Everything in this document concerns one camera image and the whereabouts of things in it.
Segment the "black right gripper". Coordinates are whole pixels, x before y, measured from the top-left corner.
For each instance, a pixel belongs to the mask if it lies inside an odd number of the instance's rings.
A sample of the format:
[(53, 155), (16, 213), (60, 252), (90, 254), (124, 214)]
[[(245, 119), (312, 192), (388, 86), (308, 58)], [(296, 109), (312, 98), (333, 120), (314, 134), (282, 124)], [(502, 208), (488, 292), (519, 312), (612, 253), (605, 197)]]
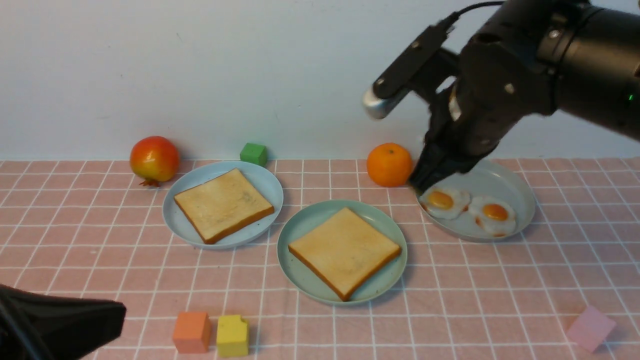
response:
[(439, 92), (429, 104), (429, 129), (409, 176), (409, 186), (421, 195), (454, 174), (466, 174), (492, 153), (511, 129), (511, 119), (481, 105), (458, 83)]

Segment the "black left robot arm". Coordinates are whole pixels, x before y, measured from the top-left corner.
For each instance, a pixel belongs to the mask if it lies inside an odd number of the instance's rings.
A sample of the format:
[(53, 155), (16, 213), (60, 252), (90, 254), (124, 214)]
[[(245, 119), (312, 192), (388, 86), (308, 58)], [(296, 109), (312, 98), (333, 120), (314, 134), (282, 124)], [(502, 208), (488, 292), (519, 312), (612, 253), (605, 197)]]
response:
[(120, 301), (0, 288), (3, 360), (81, 360), (121, 336)]

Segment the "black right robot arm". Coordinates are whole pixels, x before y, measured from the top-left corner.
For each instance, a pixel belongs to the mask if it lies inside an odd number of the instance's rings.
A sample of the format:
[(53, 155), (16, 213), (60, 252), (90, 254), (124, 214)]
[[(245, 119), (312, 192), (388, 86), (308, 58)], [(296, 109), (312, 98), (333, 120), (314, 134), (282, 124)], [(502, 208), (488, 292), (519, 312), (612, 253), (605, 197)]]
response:
[(507, 0), (467, 41), (430, 107), (409, 184), (468, 173), (522, 118), (563, 111), (639, 139), (639, 16), (588, 0)]

